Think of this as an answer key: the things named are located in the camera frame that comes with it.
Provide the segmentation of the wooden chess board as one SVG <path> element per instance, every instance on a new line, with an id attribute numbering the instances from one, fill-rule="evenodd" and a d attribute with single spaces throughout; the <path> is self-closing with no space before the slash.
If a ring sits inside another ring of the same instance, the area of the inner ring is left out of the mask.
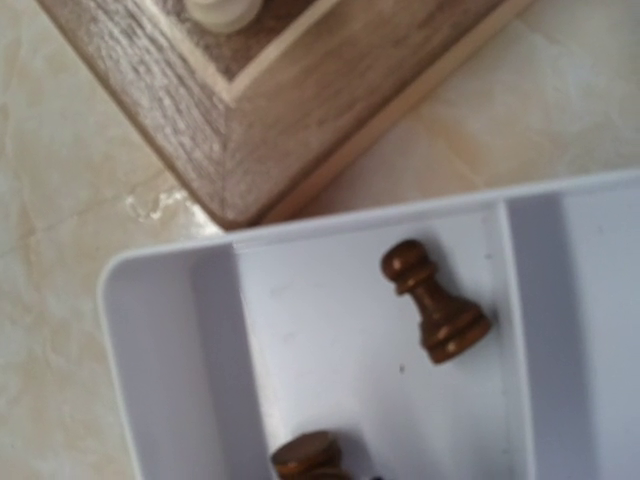
<path id="1" fill-rule="evenodd" d="M 522 1 L 264 1 L 233 34 L 180 1 L 42 9 L 203 209 L 281 221 L 523 9 Z"/>

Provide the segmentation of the white plastic tray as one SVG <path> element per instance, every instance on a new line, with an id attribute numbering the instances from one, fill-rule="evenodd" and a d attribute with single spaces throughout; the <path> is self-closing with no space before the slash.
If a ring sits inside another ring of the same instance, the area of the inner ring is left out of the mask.
<path id="1" fill-rule="evenodd" d="M 443 365 L 382 274 L 422 241 L 491 332 Z M 271 479 L 334 432 L 358 479 L 639 475 L 639 173 L 128 252 L 98 302 L 140 479 Z"/>

